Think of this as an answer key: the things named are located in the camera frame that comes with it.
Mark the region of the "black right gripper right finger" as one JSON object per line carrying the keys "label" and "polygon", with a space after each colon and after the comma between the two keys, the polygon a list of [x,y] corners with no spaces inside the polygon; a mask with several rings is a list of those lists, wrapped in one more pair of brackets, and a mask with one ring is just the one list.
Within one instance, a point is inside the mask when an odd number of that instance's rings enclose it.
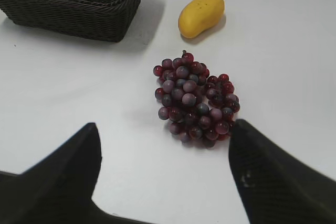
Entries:
{"label": "black right gripper right finger", "polygon": [[335,223],[335,181],[243,119],[234,124],[228,160],[250,223]]}

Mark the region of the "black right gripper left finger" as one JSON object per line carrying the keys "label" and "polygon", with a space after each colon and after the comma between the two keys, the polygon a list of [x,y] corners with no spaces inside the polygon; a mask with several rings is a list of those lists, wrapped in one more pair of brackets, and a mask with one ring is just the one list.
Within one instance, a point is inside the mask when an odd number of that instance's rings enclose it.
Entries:
{"label": "black right gripper left finger", "polygon": [[1,172],[1,223],[88,223],[101,161],[88,123],[25,172]]}

